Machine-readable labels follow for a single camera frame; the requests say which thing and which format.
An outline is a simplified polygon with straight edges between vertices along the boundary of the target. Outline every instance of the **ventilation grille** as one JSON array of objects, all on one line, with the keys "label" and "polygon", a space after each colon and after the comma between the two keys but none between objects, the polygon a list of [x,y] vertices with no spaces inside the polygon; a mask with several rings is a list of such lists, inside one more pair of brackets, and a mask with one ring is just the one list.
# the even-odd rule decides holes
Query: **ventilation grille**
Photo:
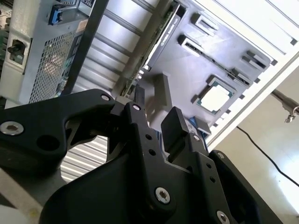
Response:
[{"label": "ventilation grille", "polygon": [[65,6],[75,6],[77,0],[61,0],[60,3]]},{"label": "ventilation grille", "polygon": [[29,103],[55,96],[74,34],[69,32],[45,43]]},{"label": "ventilation grille", "polygon": [[107,159],[107,138],[98,136],[95,140],[69,150],[61,163],[61,176],[66,182],[103,165]]},{"label": "ventilation grille", "polygon": [[93,6],[94,0],[81,0],[81,2],[91,8]]}]

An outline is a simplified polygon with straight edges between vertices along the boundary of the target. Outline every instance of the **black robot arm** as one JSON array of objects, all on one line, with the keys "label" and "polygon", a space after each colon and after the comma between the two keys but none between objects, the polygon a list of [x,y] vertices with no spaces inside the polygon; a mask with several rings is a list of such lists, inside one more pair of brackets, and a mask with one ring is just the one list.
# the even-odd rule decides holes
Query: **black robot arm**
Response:
[{"label": "black robot arm", "polygon": [[[166,160],[143,105],[101,90],[3,110],[0,124],[0,166],[43,206],[41,224],[281,224],[176,107],[161,126]],[[97,135],[108,137],[107,163],[65,184],[67,150]]]}]

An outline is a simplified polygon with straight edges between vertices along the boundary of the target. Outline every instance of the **perforated metal mesh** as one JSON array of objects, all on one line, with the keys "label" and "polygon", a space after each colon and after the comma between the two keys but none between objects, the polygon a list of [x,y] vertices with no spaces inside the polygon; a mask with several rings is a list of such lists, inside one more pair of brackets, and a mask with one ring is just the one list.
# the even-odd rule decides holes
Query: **perforated metal mesh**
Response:
[{"label": "perforated metal mesh", "polygon": [[93,6],[94,0],[81,0],[81,2],[88,5],[91,8]]},{"label": "perforated metal mesh", "polygon": [[55,96],[74,34],[72,31],[45,43],[29,103]]},{"label": "perforated metal mesh", "polygon": [[61,4],[65,6],[74,6],[76,5],[77,0],[62,0]]}]

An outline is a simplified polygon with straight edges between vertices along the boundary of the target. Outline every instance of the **blue connector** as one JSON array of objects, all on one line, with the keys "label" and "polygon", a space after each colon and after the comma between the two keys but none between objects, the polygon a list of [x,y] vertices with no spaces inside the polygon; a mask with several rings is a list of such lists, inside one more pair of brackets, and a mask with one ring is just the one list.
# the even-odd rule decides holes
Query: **blue connector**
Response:
[{"label": "blue connector", "polygon": [[64,5],[55,5],[52,8],[49,24],[50,25],[57,25],[59,22],[62,21],[62,9],[64,8]]}]

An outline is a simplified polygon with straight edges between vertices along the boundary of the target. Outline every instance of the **black cable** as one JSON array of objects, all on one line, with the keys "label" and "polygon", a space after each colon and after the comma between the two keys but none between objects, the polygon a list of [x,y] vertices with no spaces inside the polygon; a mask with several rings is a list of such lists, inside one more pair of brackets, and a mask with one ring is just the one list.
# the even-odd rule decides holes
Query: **black cable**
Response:
[{"label": "black cable", "polygon": [[287,174],[285,174],[284,172],[282,172],[280,170],[280,168],[278,167],[278,165],[273,161],[273,159],[271,159],[251,138],[251,136],[246,132],[244,131],[243,129],[241,129],[240,127],[237,126],[237,128],[243,132],[245,135],[247,135],[247,137],[249,138],[249,140],[252,142],[252,144],[257,147],[258,150],[261,151],[261,153],[266,156],[268,158],[268,160],[270,160],[272,162],[272,164],[275,166],[275,168],[277,169],[277,171],[282,175],[284,176],[285,178],[289,179],[291,182],[293,182],[293,184],[295,184],[297,187],[299,187],[299,184],[297,182],[295,182],[292,178],[290,178]]}]

